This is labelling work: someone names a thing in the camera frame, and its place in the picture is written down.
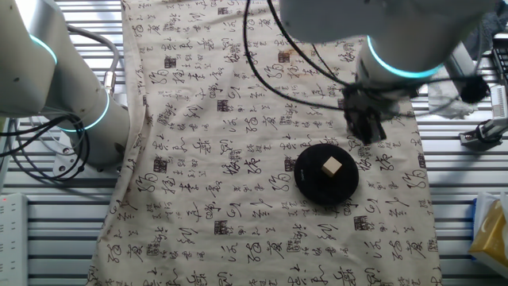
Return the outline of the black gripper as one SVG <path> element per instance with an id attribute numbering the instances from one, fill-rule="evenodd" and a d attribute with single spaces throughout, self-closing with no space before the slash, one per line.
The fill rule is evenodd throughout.
<path id="1" fill-rule="evenodd" d="M 352 123 L 352 134 L 365 145 L 387 139 L 381 122 L 381 113 L 360 91 L 349 89 L 344 91 L 344 117 L 348 123 Z"/>

